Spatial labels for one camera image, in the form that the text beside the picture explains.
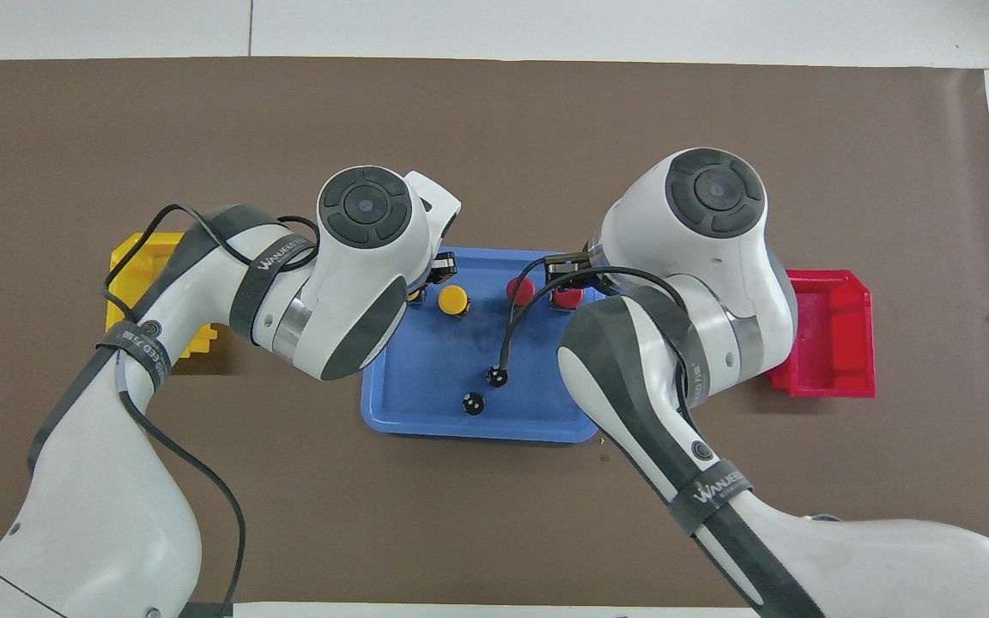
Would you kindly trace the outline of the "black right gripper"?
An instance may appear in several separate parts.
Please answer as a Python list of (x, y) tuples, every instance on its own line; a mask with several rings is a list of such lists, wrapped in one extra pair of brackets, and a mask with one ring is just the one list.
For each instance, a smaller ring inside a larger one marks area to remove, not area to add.
[(570, 276), (569, 282), (578, 281), (578, 289), (593, 287), (594, 281), (600, 274), (594, 270), (592, 257), (588, 251), (570, 251), (546, 255), (543, 258), (545, 281), (547, 282), (547, 297), (552, 298), (561, 289), (555, 279)]

